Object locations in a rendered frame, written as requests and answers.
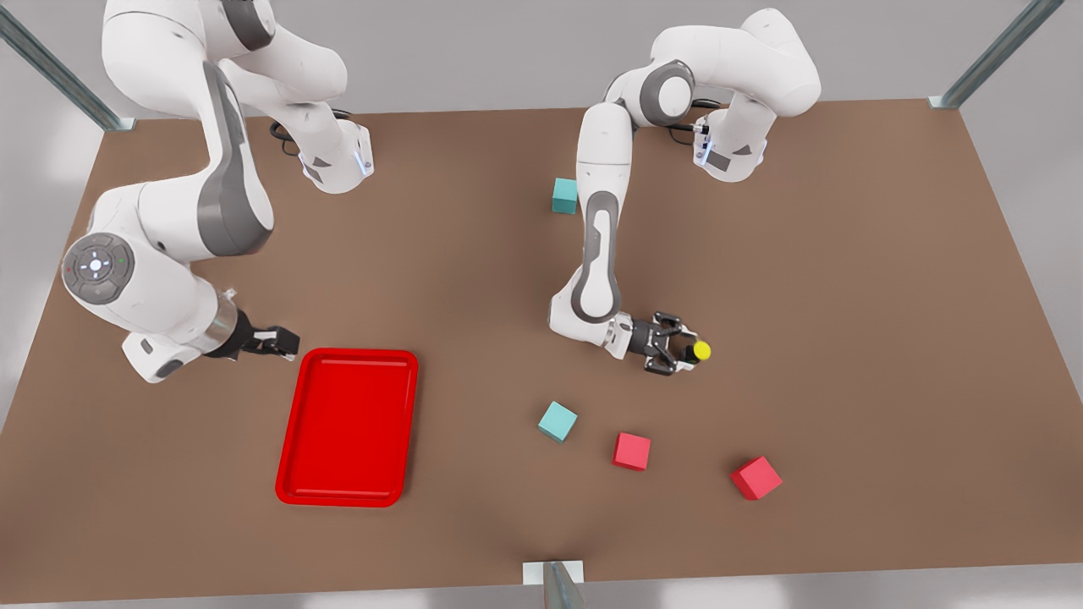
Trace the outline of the red cube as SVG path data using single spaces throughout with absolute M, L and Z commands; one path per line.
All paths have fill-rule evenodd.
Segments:
M 748 459 L 728 474 L 739 493 L 747 501 L 761 500 L 781 485 L 782 479 L 766 456 Z
M 645 436 L 619 432 L 616 436 L 611 463 L 615 466 L 643 471 L 649 462 L 652 441 Z

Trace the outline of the red rectangular tray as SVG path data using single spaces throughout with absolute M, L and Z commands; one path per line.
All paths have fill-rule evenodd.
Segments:
M 283 436 L 278 500 L 390 508 L 404 489 L 417 377 L 410 351 L 310 351 Z

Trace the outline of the silver frame post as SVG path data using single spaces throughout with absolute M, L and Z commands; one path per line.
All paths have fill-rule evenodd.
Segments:
M 11 46 L 21 59 L 41 74 L 45 81 L 58 89 L 63 96 L 104 132 L 130 131 L 135 126 L 134 118 L 119 117 L 2 5 L 0 5 L 0 39 Z
M 585 609 L 579 585 L 585 582 L 584 563 L 525 562 L 522 563 L 523 585 L 544 587 L 544 609 Z
M 932 109 L 962 107 L 1064 3 L 1066 0 L 1030 0 L 1025 10 L 1014 17 L 1009 26 L 999 34 L 999 38 L 987 47 L 978 59 L 975 59 L 973 65 L 961 74 L 943 94 L 926 99 L 929 107 Z

